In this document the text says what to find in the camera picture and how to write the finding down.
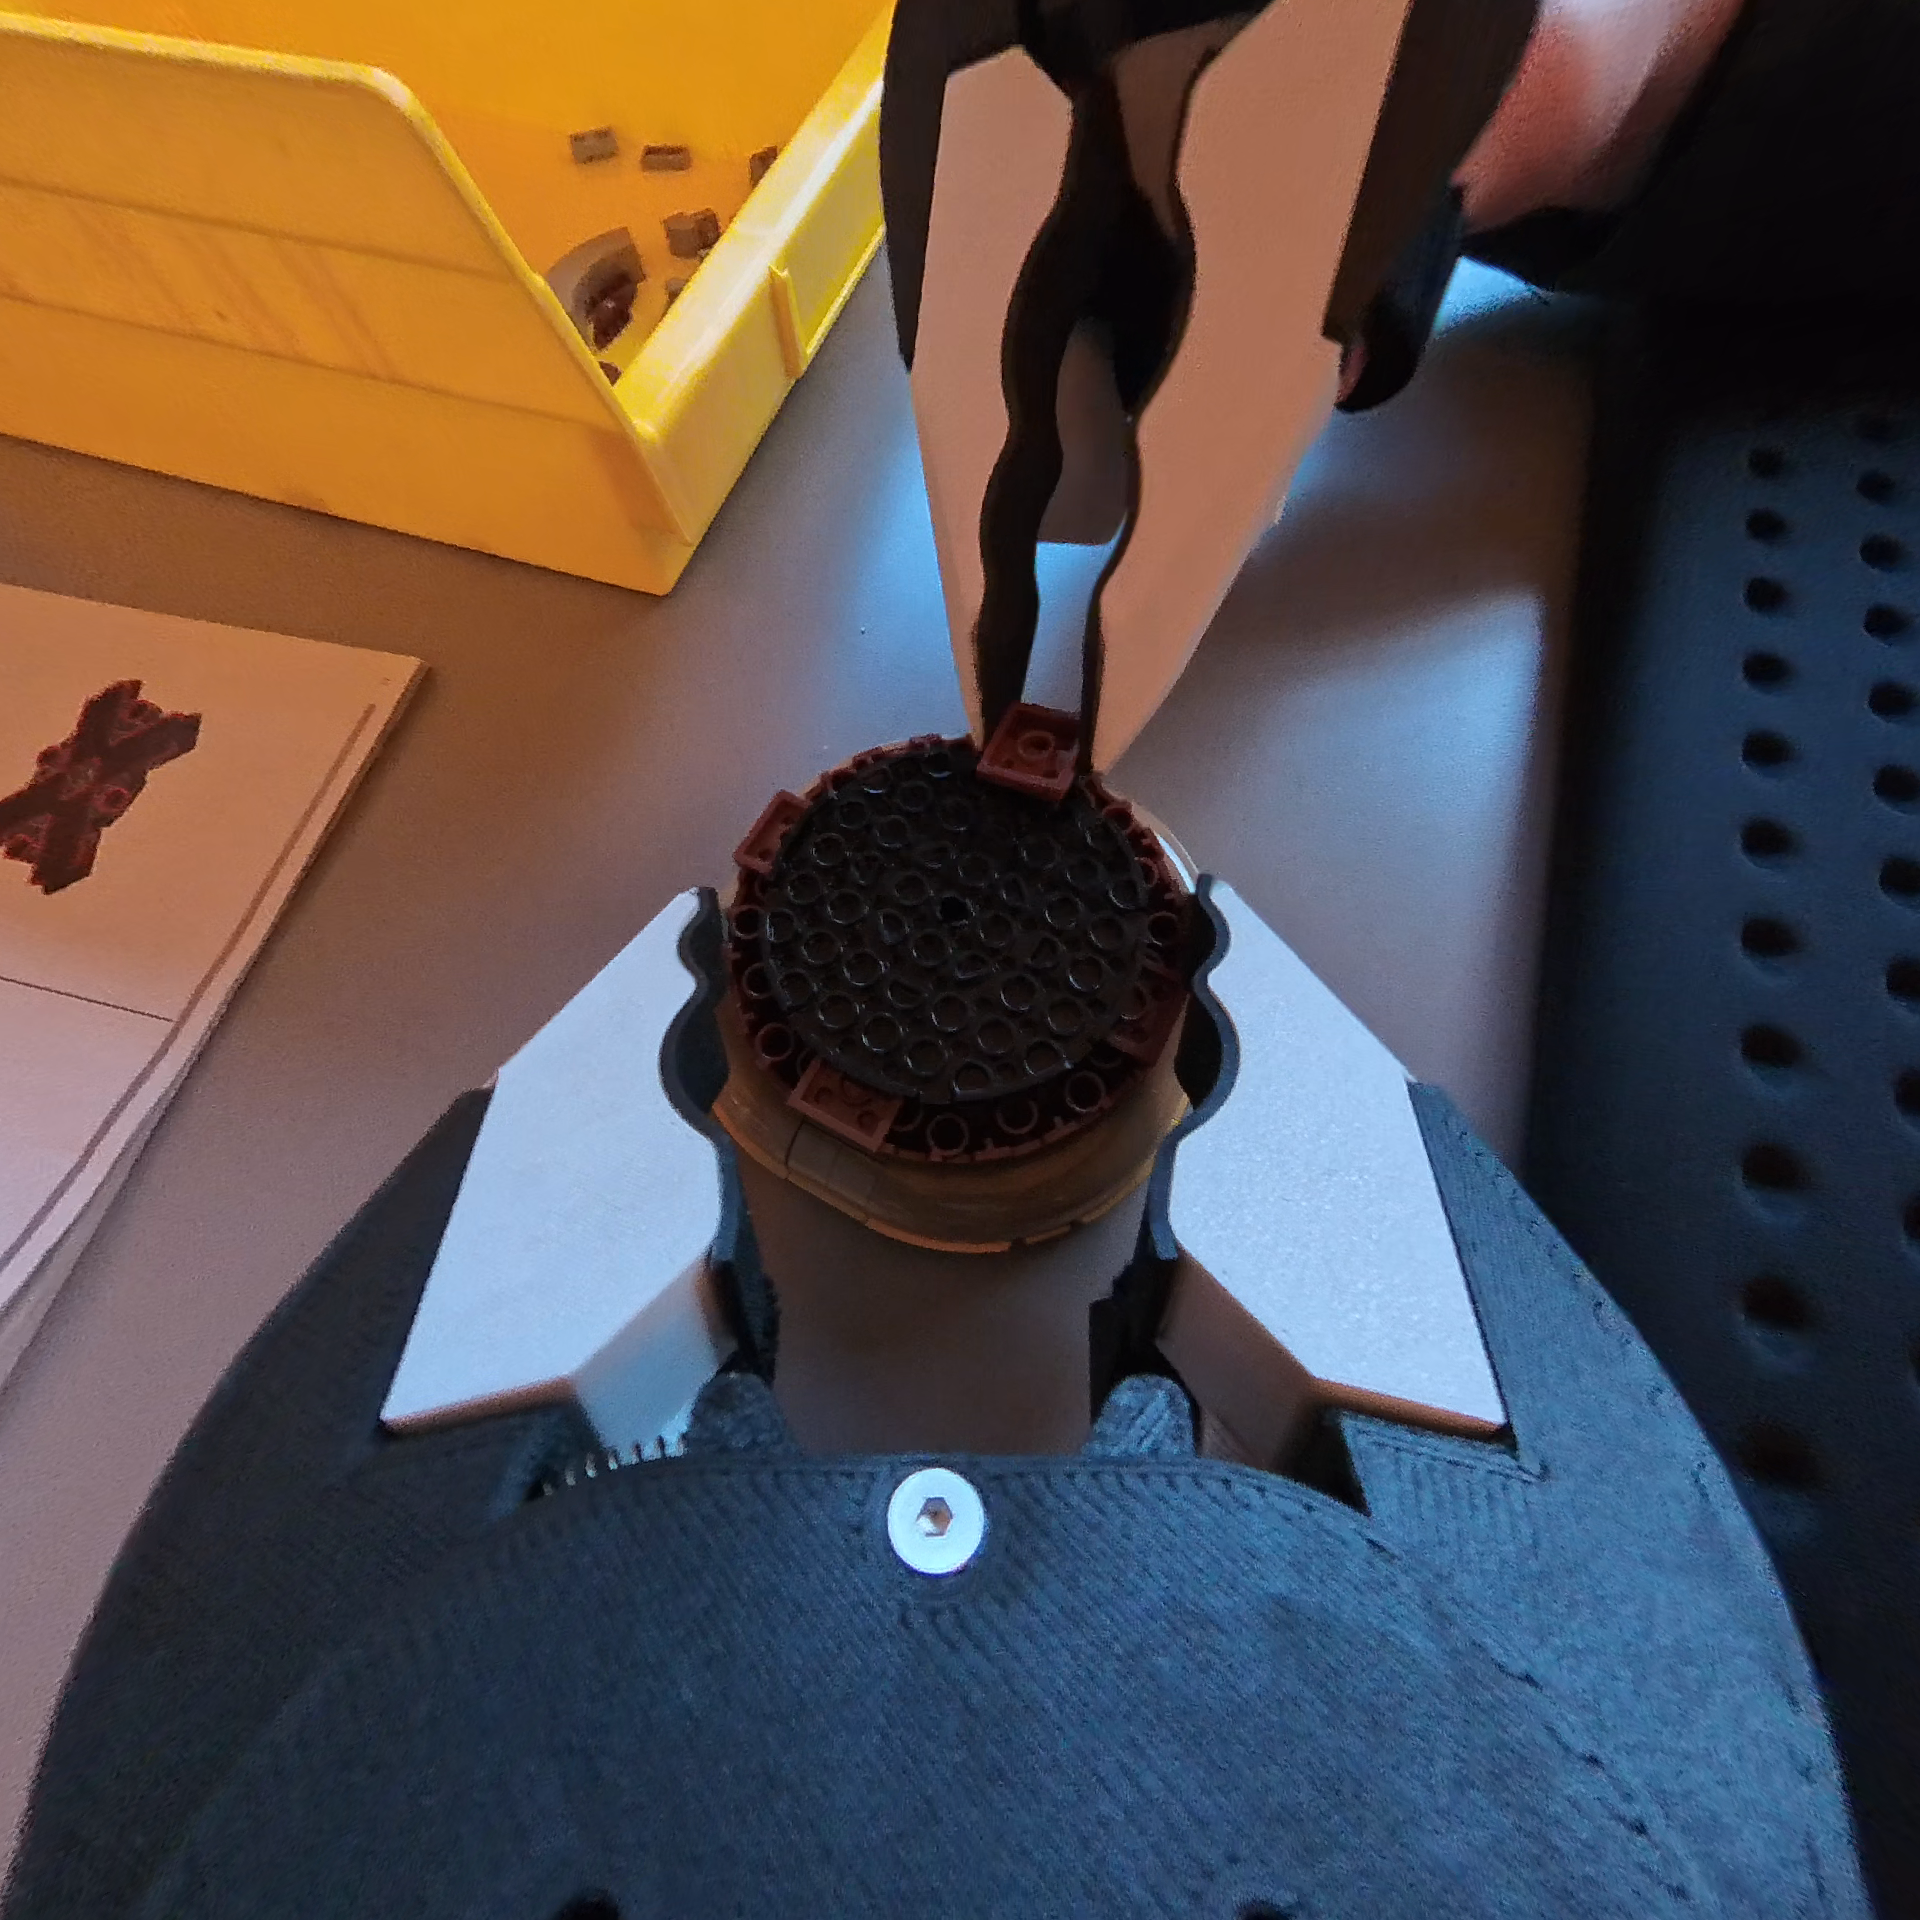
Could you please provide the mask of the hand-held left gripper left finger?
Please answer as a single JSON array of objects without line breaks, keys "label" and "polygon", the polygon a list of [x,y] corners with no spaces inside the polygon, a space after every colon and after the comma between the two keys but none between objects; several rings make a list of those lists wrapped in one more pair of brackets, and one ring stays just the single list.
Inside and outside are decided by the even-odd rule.
[{"label": "hand-held left gripper left finger", "polygon": [[500,1069],[381,1409],[422,1431],[536,1405],[606,1449],[676,1433],[776,1307],[714,1118],[730,1063],[714,890],[670,904]]}]

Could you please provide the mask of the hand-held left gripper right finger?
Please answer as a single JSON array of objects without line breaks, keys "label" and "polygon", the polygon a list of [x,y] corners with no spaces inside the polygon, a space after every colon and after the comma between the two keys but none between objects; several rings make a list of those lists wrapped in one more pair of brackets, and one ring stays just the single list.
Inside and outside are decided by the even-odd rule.
[{"label": "hand-held left gripper right finger", "polygon": [[1194,912],[1190,1115],[1092,1307],[1092,1409],[1174,1377],[1202,1453],[1264,1473],[1308,1473],[1342,1410],[1501,1443],[1408,1074],[1227,882],[1200,878]]}]

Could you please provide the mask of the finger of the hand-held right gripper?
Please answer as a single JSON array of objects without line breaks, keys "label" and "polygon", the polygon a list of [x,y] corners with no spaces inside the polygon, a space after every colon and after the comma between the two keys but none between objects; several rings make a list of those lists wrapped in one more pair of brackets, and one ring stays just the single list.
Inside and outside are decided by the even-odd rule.
[{"label": "finger of the hand-held right gripper", "polygon": [[1000,343],[1020,270],[1062,191],[1072,111],[1020,47],[951,73],[941,109],[909,384],[951,653],[972,729],[988,736],[974,631],[988,586],[983,501],[1011,425]]},{"label": "finger of the hand-held right gripper", "polygon": [[1100,771],[1164,705],[1333,409],[1328,298],[1406,17],[1277,2],[1102,64],[1182,299],[1128,431],[1098,349],[1062,363],[1062,481],[1039,531],[1120,537],[1088,614]]}]

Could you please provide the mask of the round toy brick model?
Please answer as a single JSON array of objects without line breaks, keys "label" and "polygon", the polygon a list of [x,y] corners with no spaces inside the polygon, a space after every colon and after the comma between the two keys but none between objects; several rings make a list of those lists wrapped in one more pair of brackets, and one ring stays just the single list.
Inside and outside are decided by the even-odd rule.
[{"label": "round toy brick model", "polygon": [[1020,705],[780,792],[727,906],[733,1144],[855,1224],[980,1256],[1085,1225],[1183,1115],[1194,891]]}]

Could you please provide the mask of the yellow plastic bin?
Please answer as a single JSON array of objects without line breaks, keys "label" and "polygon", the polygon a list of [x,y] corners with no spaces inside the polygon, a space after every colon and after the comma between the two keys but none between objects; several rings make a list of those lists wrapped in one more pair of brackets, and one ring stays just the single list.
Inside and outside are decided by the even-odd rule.
[{"label": "yellow plastic bin", "polygon": [[[891,5],[4,5],[4,431],[670,592],[868,269]],[[780,159],[607,382],[568,135]]]}]

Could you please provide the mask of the person's right forearm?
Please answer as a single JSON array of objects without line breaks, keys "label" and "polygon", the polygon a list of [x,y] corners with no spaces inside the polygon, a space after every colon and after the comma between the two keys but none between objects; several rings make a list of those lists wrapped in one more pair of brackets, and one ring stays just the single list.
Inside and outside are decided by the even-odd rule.
[{"label": "person's right forearm", "polygon": [[1917,7],[1752,2],[1610,208],[1469,232],[1541,291],[1723,320],[1916,322]]}]

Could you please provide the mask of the person's right hand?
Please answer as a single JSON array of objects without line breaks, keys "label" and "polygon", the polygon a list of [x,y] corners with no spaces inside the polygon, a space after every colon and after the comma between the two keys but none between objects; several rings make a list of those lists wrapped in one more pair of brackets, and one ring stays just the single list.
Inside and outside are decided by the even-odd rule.
[{"label": "person's right hand", "polygon": [[1467,229],[1616,206],[1740,11],[1740,2],[1542,2],[1515,78],[1456,167]]}]

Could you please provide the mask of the scattered loose toy bricks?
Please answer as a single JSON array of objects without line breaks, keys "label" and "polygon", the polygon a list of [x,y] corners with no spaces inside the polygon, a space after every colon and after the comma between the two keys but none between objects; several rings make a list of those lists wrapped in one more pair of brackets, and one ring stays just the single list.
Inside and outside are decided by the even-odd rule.
[{"label": "scattered loose toy bricks", "polygon": [[588,233],[543,280],[607,382],[630,370],[780,152],[637,142],[613,127],[566,138]]}]

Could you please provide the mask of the black dotted mat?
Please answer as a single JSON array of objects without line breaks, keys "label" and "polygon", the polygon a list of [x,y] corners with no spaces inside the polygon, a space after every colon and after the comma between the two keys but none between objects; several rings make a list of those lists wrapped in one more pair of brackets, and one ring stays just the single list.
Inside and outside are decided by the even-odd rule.
[{"label": "black dotted mat", "polygon": [[1917,1813],[1916,309],[1600,359],[1527,1179],[1734,1474],[1882,1915]]}]

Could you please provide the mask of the open instruction booklet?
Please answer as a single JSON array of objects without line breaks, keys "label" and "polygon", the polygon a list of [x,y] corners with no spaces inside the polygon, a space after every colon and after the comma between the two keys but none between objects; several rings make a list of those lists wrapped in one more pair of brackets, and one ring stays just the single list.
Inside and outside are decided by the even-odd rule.
[{"label": "open instruction booklet", "polygon": [[3,591],[3,1374],[421,681]]}]

